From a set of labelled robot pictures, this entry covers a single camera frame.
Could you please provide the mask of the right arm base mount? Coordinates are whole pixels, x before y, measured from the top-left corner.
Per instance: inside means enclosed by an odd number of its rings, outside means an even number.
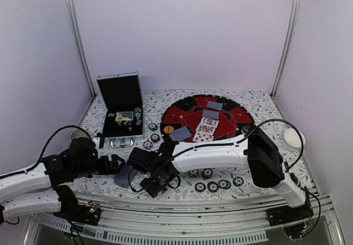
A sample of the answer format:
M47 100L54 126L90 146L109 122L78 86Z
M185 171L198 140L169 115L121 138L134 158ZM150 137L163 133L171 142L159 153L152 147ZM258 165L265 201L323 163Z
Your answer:
M270 226L278 226L304 220L314 215L310 203L305 203L299 207L281 206L266 210L266 216Z

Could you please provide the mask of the single blue backed card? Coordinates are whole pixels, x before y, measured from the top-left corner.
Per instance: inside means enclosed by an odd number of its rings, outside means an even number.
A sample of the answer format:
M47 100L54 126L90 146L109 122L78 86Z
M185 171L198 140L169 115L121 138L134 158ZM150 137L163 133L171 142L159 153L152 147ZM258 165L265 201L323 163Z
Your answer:
M207 102L207 105L206 105L207 108L211 108L211 109L214 109L214 110L219 110L221 111L222 108L223 108L223 104L222 103L219 103L219 102L214 102L214 101L208 101Z
M210 111L210 110L204 110L202 113L203 118L209 118L209 119L219 119L220 112L219 111Z
M174 130L173 132L170 133L169 136L172 141L181 142L186 139L189 139L192 136L192 134L189 131L189 129L184 126L184 127L181 127L179 129Z

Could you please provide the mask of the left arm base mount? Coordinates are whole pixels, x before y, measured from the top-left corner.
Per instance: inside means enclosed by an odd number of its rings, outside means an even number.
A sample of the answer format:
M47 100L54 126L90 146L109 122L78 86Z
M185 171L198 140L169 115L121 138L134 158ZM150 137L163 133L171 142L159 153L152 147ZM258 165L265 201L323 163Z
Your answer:
M86 225L97 226L100 220L100 204L89 201L79 204L77 201L65 201L61 203L60 211L53 215L65 219L69 223L78 222Z

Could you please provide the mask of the blue green 50 chip pile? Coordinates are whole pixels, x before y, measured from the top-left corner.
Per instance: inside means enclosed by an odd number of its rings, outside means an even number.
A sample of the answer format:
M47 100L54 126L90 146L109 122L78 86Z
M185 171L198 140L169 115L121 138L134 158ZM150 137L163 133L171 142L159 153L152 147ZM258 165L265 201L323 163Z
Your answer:
M231 188L231 183L230 183L230 181L228 181L228 180L222 179L222 180L220 180L220 181L218 182L218 186L219 186L220 189L227 190L227 189L230 189L230 188Z
M213 170L209 169L209 168L205 168L202 172L201 172L201 176L204 179L210 179L213 175Z
M155 124L155 123L150 123L150 124L148 124L148 128L149 128L151 131L157 131L157 130L158 130L158 125Z

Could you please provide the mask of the eight of hearts card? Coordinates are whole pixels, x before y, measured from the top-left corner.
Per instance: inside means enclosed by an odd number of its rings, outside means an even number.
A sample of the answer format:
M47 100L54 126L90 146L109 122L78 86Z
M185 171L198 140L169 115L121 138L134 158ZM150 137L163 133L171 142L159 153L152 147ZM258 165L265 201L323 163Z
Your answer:
M201 132L197 132L194 137L192 138L193 142L209 142L213 140L213 136L208 135L208 134L203 134Z

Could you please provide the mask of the blue card deck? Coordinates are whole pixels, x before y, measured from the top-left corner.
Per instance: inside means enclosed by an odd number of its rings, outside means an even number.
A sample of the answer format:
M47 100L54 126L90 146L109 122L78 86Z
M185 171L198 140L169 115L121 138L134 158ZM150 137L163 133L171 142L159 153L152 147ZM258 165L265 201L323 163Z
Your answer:
M131 170L130 167L128 167L125 164L118 172L118 174L114 176L114 184L125 189L128 188L129 187L128 174L130 170Z

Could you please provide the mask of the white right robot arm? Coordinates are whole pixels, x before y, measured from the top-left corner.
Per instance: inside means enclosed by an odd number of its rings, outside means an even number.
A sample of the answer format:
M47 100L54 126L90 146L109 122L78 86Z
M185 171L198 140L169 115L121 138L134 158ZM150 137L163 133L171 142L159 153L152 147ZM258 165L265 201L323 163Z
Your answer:
M127 166L149 174L140 185L152 197L180 173L204 168L244 168L250 171L255 186L271 188L287 202L285 216L289 220L298 220L307 210L308 193L260 126L251 128L246 135L218 141L165 141L157 151L135 147Z

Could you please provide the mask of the clear acrylic round disc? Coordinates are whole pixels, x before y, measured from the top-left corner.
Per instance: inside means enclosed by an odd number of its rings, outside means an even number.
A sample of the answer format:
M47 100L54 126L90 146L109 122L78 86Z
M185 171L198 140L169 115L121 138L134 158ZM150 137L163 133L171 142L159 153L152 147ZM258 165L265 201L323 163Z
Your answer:
M252 126L243 126L241 128L241 132L245 135L247 135L248 133L250 133L252 131L253 127Z

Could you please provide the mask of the red black 100 chip pile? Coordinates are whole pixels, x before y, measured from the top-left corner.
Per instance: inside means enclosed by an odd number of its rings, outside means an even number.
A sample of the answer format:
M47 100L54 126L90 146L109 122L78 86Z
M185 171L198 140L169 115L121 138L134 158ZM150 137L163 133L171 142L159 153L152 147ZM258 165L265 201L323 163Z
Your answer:
M215 193L219 190L219 186L216 182L214 181L211 181L211 182L208 182L207 183L207 188L208 188L208 191L211 192L211 193Z
M158 134L152 134L151 135L151 141L153 142L153 143L157 143L157 142L159 142L160 141L160 136L158 135Z
M205 189L206 189L206 185L204 183L198 182L198 183L195 184L195 190L197 192L201 192L202 193Z

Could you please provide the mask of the blue white 10 chip pile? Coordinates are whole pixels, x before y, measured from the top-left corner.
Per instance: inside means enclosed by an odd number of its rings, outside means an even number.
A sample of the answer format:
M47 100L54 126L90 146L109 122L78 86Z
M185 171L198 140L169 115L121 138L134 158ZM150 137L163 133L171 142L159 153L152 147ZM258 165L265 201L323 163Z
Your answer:
M235 178L233 179L233 185L234 185L235 187L240 187L240 186L242 186L243 184L244 184L243 178L241 178L241 177L235 177Z
M197 169L193 169L189 171L189 176L192 178L196 178L199 176L199 171Z

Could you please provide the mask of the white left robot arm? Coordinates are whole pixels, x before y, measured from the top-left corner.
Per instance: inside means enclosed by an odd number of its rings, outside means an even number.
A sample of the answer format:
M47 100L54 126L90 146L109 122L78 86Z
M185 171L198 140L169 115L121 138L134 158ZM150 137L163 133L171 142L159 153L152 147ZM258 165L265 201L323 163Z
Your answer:
M80 204L68 183L121 171L125 164L121 157L99 154L103 143L100 136L75 138L60 154L40 156L32 166L2 175L1 223L24 215L51 212L69 223L96 226L100 205L94 201Z

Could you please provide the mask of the orange big blind button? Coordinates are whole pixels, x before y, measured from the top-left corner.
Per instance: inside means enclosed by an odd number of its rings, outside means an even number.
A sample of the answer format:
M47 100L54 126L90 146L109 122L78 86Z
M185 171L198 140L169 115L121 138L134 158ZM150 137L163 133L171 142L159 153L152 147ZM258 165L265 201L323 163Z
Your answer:
M165 126L163 129L163 132L165 134L171 134L174 131L174 128L172 126Z

